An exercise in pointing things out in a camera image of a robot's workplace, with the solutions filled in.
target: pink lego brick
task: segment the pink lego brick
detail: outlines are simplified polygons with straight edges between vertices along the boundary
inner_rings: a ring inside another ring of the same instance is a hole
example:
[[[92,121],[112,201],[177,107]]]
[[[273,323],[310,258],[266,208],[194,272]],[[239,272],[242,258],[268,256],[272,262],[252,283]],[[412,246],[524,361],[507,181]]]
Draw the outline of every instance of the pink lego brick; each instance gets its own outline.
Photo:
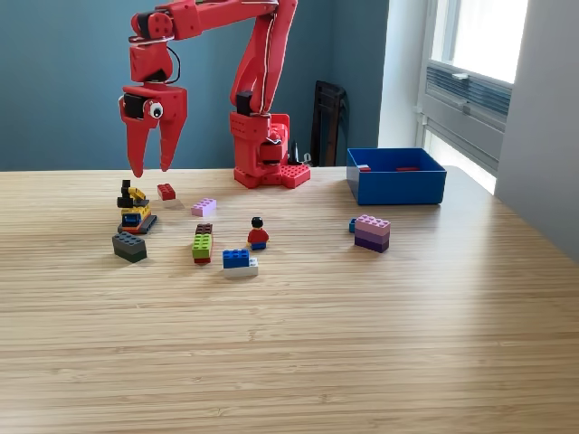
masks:
[[[390,222],[364,214],[356,219],[355,228],[383,237],[390,233]]]
[[[204,217],[213,211],[217,207],[217,201],[215,199],[209,199],[205,197],[202,201],[199,201],[191,207],[191,215],[197,215],[199,217]]]

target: blue plastic bin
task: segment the blue plastic bin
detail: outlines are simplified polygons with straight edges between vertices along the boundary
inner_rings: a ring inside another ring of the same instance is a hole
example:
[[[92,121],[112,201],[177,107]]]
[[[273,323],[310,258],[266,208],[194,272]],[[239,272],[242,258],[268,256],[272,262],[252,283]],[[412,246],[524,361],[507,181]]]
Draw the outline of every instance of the blue plastic bin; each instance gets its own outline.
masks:
[[[396,172],[399,167],[420,170]],[[446,170],[419,147],[348,149],[346,175],[358,205],[438,204],[444,196]]]

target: cable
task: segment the cable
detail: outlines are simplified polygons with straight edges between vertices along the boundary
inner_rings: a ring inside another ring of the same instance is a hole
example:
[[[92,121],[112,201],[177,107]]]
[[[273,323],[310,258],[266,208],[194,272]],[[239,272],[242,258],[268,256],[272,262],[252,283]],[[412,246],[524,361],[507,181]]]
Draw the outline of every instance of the cable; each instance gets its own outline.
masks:
[[[177,59],[177,63],[178,63],[178,67],[177,67],[177,78],[171,81],[166,81],[165,84],[173,84],[175,82],[177,82],[180,78],[181,78],[181,59],[179,59],[179,56],[177,56],[177,53],[173,51],[173,49],[171,47],[169,47],[167,45],[166,47],[171,53],[173,53],[173,55],[176,57]]]

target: red torso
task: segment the red torso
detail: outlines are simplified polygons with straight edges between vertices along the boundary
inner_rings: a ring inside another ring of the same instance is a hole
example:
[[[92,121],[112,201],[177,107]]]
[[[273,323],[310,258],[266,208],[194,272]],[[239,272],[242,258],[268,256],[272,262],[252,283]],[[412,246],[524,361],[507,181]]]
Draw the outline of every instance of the red torso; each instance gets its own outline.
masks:
[[[247,236],[247,242],[250,244],[257,244],[260,242],[267,242],[270,239],[268,233],[263,229],[252,229]]]

